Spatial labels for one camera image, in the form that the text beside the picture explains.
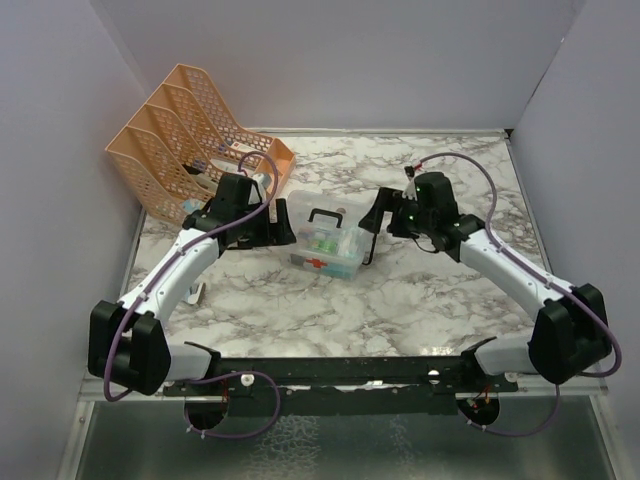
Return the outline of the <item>clear box lid black handle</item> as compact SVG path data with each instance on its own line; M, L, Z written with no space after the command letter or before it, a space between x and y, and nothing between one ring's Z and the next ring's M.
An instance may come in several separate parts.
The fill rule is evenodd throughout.
M309 236L315 232L340 234L345 234L349 230L367 232L358 226L359 221L368 211L367 205L362 202L329 194L294 190L287 198L287 206L290 224L297 242L301 236ZM346 213L344 215L337 213L338 208L344 208Z

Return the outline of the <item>green small medicine box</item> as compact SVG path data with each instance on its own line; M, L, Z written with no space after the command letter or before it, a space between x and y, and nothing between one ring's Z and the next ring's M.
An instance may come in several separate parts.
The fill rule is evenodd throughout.
M333 239L321 240L318 244L318 248L327 254L334 255L338 251L338 243Z

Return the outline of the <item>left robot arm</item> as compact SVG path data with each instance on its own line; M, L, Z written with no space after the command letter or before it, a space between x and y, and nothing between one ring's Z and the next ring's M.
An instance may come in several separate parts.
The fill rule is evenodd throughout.
M252 249L295 242L286 202L268 196L267 174L224 174L213 199L187 215L161 262L117 302L91 311L88 371L108 387L155 393L169 381L185 381L206 395L220 385L218 353L193 342L171 344L164 324L198 277L231 246Z

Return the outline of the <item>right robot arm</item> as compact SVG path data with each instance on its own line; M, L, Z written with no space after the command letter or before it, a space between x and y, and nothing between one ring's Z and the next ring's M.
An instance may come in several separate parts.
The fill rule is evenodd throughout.
M436 251L482 274L534 322L530 337L489 339L468 349L472 359L459 367L467 389L481 391L507 372L560 385L611 354L602 293L558 279L500 242L479 217L460 213L443 173L420 174L405 190L380 188L359 225L377 234L386 213L392 236L427 236Z

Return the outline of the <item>clear first aid box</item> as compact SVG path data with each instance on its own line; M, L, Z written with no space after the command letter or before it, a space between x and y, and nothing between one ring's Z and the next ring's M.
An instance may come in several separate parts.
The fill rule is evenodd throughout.
M336 254L330 255L318 248L319 242L325 239L333 239L338 243ZM286 250L285 259L291 266L301 270L351 280L367 259L372 240L371 234L355 230L345 234L315 232L301 236L296 244Z

